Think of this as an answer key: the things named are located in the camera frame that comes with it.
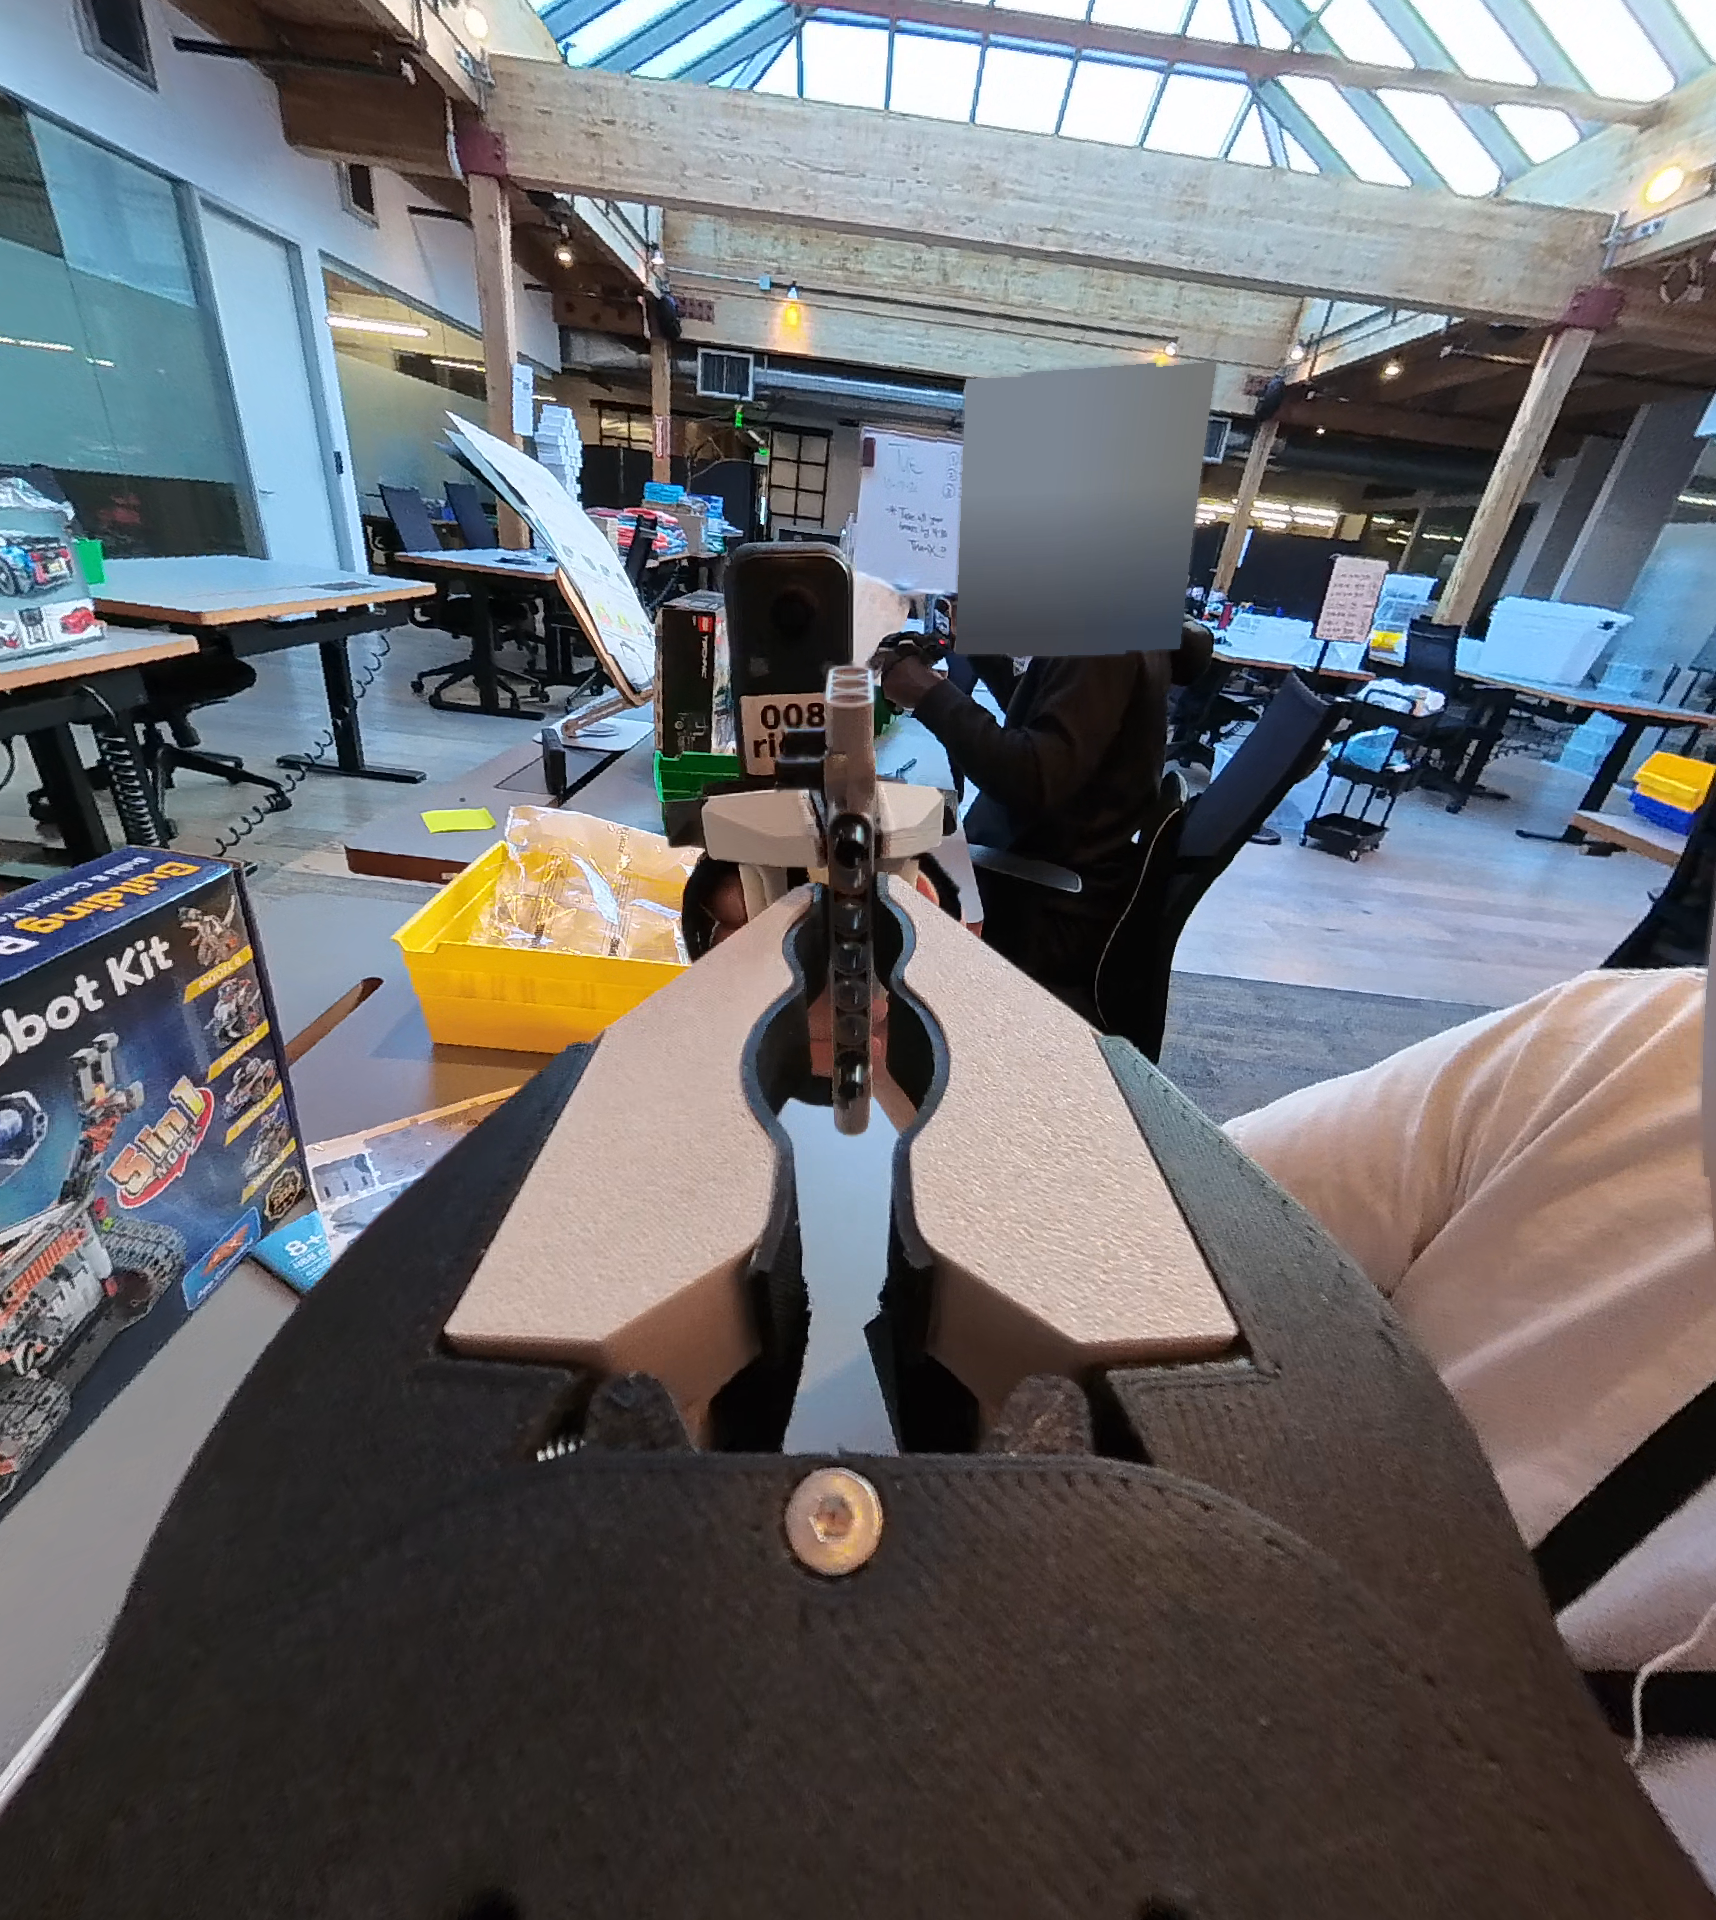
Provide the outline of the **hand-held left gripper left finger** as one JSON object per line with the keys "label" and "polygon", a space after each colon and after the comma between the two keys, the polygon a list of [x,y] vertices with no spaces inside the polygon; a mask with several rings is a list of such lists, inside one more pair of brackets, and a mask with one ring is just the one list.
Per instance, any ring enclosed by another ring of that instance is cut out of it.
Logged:
{"label": "hand-held left gripper left finger", "polygon": [[460,1356],[657,1380],[698,1439],[777,1452],[809,1309],[791,1141],[809,1078],[800,887],[615,1021],[443,1323]]}

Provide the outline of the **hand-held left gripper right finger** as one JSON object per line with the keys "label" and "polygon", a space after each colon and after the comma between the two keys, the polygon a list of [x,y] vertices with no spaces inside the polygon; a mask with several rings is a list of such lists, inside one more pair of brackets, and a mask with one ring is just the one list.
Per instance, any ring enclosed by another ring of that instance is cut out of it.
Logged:
{"label": "hand-held left gripper right finger", "polygon": [[1237,1362],[1237,1323],[1095,1029],[881,887],[895,1130],[869,1356],[902,1452],[970,1452],[1029,1379]]}

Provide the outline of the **light grey perforated building beam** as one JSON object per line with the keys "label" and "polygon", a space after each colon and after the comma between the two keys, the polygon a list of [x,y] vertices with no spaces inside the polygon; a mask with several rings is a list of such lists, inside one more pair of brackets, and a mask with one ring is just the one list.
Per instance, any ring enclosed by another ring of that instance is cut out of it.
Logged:
{"label": "light grey perforated building beam", "polygon": [[843,664],[825,674],[821,758],[821,850],[830,821],[843,810],[868,813],[874,821],[877,786],[874,752],[876,683],[868,668]]}

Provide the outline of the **black perforated building beam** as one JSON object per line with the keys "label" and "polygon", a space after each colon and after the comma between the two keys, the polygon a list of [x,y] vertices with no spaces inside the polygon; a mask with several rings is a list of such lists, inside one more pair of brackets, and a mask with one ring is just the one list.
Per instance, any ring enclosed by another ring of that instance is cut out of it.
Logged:
{"label": "black perforated building beam", "polygon": [[874,1088],[877,833],[869,814],[836,813],[824,850],[830,1107],[843,1137],[862,1137]]}

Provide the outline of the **brown wooden desk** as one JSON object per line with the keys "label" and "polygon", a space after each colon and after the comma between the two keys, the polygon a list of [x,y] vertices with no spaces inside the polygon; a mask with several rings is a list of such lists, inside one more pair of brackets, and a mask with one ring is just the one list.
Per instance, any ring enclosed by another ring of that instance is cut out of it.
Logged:
{"label": "brown wooden desk", "polygon": [[[553,738],[553,732],[538,732],[470,772],[413,788],[401,810],[350,828],[341,844],[343,868],[352,876],[438,889],[503,836],[515,807],[578,810],[628,828],[662,830],[650,720],[617,724],[617,750],[596,740]],[[419,813],[447,807],[486,807],[498,830],[425,833]]]}

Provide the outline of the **wood top office desk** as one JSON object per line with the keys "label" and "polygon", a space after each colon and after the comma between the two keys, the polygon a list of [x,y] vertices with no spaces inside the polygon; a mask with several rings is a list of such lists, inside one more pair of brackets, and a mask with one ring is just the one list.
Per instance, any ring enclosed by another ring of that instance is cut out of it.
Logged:
{"label": "wood top office desk", "polygon": [[366,756],[350,640],[407,625],[407,609],[438,589],[334,566],[296,566],[251,557],[109,559],[91,589],[100,617],[117,627],[183,634],[206,652],[238,660],[314,650],[332,731],[332,752],[308,765],[368,782],[413,786],[425,775]]}
{"label": "wood top office desk", "polygon": [[1446,813],[1449,814],[1462,813],[1479,793],[1485,765],[1519,702],[1529,708],[1545,708],[1559,718],[1606,714],[1615,720],[1617,732],[1592,772],[1578,807],[1579,813],[1603,810],[1612,788],[1625,772],[1634,748],[1646,732],[1662,734],[1677,728],[1691,734],[1716,732],[1716,713],[1599,692],[1584,685],[1541,683],[1464,667],[1454,673],[1452,685],[1470,698],[1472,732],[1460,771],[1446,780]]}
{"label": "wood top office desk", "polygon": [[569,652],[558,650],[558,629],[548,613],[548,593],[558,584],[556,564],[507,549],[447,549],[427,564],[473,569],[486,579],[496,601],[498,667],[532,678],[533,714],[527,717],[539,717],[550,694],[572,683]]}
{"label": "wood top office desk", "polygon": [[79,760],[86,728],[105,771],[125,846],[163,850],[171,840],[140,762],[131,714],[145,701],[143,673],[195,658],[190,636],[109,630],[97,642],[0,664],[0,745],[22,742],[46,793],[69,863],[111,850],[105,819]]}

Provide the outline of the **grey desk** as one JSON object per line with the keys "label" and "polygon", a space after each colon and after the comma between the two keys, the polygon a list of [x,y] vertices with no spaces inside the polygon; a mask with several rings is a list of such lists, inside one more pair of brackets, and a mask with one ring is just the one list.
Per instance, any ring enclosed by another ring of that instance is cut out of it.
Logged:
{"label": "grey desk", "polygon": [[[306,1141],[507,1092],[548,1065],[430,1038],[393,943],[423,890],[314,882],[250,903]],[[175,1487],[298,1305],[245,1260],[0,1520],[0,1776],[100,1655]]]}

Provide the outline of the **green plastic bin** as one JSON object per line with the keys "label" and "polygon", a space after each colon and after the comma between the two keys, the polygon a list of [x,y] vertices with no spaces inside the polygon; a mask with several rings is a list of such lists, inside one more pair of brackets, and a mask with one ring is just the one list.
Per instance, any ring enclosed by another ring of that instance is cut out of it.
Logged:
{"label": "green plastic bin", "polygon": [[706,801],[748,786],[746,765],[736,752],[653,752],[651,778],[659,803],[662,836],[672,849],[700,849]]}

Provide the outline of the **black toy box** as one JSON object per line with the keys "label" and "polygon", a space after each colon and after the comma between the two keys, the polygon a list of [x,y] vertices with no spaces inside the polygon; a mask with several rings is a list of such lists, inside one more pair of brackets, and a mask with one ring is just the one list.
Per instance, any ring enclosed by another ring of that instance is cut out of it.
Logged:
{"label": "black toy box", "polygon": [[655,647],[655,752],[732,756],[736,718],[723,593],[700,589],[665,601],[655,613]]}

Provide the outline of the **whiteboard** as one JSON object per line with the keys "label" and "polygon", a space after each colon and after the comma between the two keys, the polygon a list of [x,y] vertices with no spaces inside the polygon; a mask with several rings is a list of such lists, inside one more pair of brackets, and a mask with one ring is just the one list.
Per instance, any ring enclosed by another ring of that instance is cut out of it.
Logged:
{"label": "whiteboard", "polygon": [[859,433],[854,569],[900,594],[951,597],[959,576],[959,439]]}

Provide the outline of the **pile of clear plastic bags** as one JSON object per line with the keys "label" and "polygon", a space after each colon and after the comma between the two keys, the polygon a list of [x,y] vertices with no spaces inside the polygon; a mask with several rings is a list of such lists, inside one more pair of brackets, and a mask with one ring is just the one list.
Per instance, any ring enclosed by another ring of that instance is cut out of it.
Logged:
{"label": "pile of clear plastic bags", "polygon": [[542,807],[510,809],[502,846],[470,946],[690,963],[682,906],[695,852],[651,830]]}

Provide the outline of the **yellow plastic bin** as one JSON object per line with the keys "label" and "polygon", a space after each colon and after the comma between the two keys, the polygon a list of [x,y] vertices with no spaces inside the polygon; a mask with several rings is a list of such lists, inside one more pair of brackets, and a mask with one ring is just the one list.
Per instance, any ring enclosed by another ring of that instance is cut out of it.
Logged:
{"label": "yellow plastic bin", "polygon": [[688,964],[475,944],[507,852],[471,860],[391,937],[433,1045],[558,1054],[674,984]]}

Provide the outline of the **sticker sheet in plastic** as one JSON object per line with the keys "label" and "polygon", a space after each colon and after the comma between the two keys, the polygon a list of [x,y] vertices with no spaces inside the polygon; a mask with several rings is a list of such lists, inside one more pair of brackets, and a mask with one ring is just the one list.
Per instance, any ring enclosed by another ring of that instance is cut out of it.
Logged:
{"label": "sticker sheet in plastic", "polygon": [[312,1143],[310,1188],[330,1233],[360,1233],[507,1101],[507,1091],[486,1092]]}

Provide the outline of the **black office chair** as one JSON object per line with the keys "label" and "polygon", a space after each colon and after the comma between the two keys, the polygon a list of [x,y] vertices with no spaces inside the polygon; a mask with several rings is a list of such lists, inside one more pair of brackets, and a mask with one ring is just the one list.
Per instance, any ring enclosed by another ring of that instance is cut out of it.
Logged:
{"label": "black office chair", "polygon": [[409,584],[432,587],[409,622],[461,638],[461,658],[425,668],[412,678],[413,696],[439,713],[480,713],[524,718],[535,713],[535,683],[498,660],[498,603],[473,569],[430,564],[443,549],[421,493],[380,486],[390,532],[374,537],[381,570]]}
{"label": "black office chair", "polygon": [[1130,901],[1087,988],[1089,1023],[1159,1065],[1178,941],[1210,887],[1333,740],[1342,704],[1288,673],[1225,767],[1138,836]]}

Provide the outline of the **black utility cart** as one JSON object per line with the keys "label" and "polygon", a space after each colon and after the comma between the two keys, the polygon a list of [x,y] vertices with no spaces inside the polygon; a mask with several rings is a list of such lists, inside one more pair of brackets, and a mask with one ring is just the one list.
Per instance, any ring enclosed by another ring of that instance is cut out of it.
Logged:
{"label": "black utility cart", "polygon": [[1350,724],[1324,758],[1316,804],[1300,828],[1300,849],[1360,863],[1379,850],[1398,799],[1416,780],[1411,731]]}

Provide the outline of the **white paper sign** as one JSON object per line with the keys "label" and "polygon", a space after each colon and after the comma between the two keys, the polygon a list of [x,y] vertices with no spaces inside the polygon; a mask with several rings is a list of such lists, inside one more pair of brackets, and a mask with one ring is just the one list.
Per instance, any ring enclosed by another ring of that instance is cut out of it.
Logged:
{"label": "white paper sign", "polygon": [[1324,645],[1364,645],[1373,634],[1387,563],[1356,555],[1331,561],[1312,636]]}

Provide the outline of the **blue robot kit box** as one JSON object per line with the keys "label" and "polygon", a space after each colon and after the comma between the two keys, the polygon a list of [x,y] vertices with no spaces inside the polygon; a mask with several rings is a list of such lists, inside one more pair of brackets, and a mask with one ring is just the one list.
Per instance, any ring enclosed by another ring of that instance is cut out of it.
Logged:
{"label": "blue robot kit box", "polygon": [[0,898],[0,1523],[314,1215],[238,867],[136,849]]}

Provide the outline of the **white storage bin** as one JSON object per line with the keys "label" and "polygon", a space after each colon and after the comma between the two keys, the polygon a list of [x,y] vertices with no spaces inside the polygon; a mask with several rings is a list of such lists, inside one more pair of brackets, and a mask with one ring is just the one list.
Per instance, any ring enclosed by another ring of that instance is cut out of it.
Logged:
{"label": "white storage bin", "polygon": [[1501,597],[1489,611],[1472,674],[1578,687],[1634,617],[1617,609],[1537,597]]}

